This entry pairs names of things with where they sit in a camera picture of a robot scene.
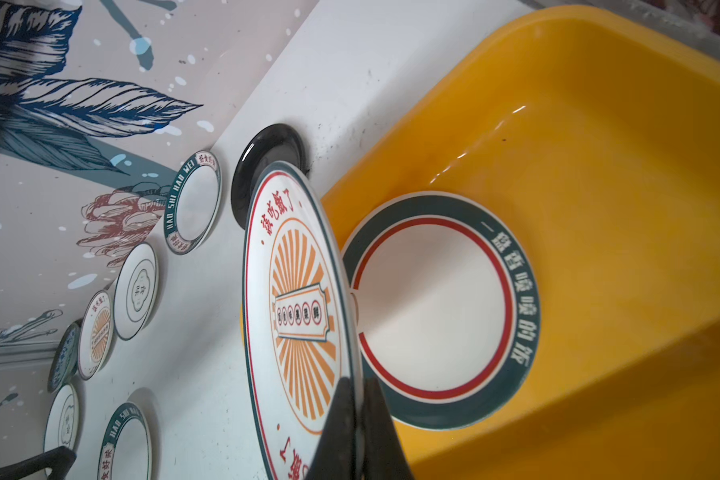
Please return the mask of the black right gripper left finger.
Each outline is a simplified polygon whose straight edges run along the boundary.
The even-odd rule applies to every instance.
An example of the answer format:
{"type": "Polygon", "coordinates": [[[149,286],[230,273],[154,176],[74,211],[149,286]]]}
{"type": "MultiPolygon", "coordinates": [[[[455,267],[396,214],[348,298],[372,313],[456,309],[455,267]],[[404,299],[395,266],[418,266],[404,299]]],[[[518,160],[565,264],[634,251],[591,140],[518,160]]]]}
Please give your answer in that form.
{"type": "Polygon", "coordinates": [[[358,479],[356,433],[353,386],[349,378],[342,377],[336,386],[306,479],[358,479]]]}

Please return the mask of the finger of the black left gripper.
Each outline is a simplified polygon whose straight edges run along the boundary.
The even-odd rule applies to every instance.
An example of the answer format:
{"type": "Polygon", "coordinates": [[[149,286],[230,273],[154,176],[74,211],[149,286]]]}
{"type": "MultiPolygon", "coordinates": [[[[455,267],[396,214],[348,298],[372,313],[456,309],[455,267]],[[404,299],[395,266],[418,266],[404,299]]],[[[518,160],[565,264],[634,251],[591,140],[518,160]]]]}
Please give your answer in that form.
{"type": "Polygon", "coordinates": [[[36,472],[48,469],[49,480],[64,480],[77,459],[76,453],[64,446],[0,468],[0,480],[24,479],[36,472]]]}

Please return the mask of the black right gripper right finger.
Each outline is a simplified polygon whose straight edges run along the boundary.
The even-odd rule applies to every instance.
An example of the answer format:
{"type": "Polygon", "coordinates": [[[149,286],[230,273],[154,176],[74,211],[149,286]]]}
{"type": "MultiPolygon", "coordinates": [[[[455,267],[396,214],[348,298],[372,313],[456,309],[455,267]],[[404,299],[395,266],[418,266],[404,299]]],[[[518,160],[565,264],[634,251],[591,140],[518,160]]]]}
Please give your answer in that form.
{"type": "Polygon", "coordinates": [[[381,384],[376,378],[364,380],[361,426],[364,436],[363,478],[413,480],[414,475],[405,458],[381,384]]]}

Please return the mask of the green rim plate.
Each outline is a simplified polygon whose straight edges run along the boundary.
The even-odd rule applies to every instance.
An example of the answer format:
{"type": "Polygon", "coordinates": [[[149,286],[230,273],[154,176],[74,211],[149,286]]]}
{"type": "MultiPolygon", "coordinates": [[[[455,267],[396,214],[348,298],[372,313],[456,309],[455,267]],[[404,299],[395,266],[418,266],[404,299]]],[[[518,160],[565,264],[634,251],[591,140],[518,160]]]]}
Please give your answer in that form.
{"type": "Polygon", "coordinates": [[[111,415],[101,442],[97,479],[152,478],[149,425],[139,406],[125,402],[111,415]]]}
{"type": "Polygon", "coordinates": [[[185,255],[209,234],[221,201],[222,172],[210,152],[194,153],[179,168],[170,185],[163,232],[169,250],[185,255]]]}

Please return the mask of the green red rimmed white plate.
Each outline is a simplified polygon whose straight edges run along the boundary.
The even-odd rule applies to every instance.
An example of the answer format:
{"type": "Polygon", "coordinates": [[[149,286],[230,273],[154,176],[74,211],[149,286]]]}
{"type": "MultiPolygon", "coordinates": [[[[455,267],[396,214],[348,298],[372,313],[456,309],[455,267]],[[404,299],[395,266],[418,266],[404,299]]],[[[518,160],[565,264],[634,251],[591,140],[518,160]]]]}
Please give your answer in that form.
{"type": "Polygon", "coordinates": [[[468,198],[403,195],[343,249],[364,372],[392,416],[431,431],[477,424],[519,391],[537,355],[541,302],[509,227],[468,198]]]}

